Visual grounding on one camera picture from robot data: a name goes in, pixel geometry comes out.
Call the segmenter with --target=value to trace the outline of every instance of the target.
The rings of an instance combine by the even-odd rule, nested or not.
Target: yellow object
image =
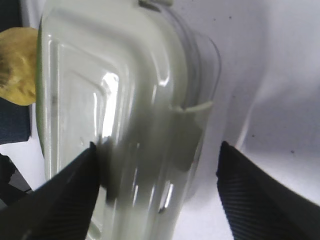
[[[36,102],[38,30],[13,27],[0,32],[0,97],[17,105]]]

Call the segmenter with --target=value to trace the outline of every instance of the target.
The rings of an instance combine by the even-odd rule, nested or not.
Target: clear plastic container
[[[219,52],[168,7],[48,0],[37,123],[46,177],[97,144],[88,240],[170,240],[200,157]]]

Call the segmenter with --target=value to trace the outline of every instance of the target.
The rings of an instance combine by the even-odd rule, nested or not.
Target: textured rubber pad
[[[0,212],[0,239],[84,240],[99,186],[92,144],[40,189]]]
[[[320,239],[320,208],[271,178],[226,142],[221,146],[217,176],[235,240]]]

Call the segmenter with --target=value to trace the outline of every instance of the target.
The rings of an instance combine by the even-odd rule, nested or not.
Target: white surface
[[[223,64],[195,194],[182,210],[174,239],[232,239],[216,189],[222,140],[320,205],[320,3],[175,0],[174,8],[214,40]],[[37,172],[32,161],[19,168],[25,177]],[[29,182],[38,181],[29,176]]]
[[[35,112],[35,105],[33,105],[32,132],[29,141],[0,145],[0,153],[10,157],[33,190],[46,181],[45,162],[41,152]]]

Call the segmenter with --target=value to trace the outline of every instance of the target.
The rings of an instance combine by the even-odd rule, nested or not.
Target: black object
[[[19,0],[0,0],[0,32],[21,26]],[[0,109],[0,145],[27,141],[30,136],[29,107],[0,98]]]
[[[8,156],[0,154],[0,210],[10,206],[31,192],[30,186],[22,177]]]
[[[218,191],[235,240],[319,240],[320,207],[222,143]]]
[[[84,240],[99,186],[92,143],[40,189],[0,212],[0,239]]]

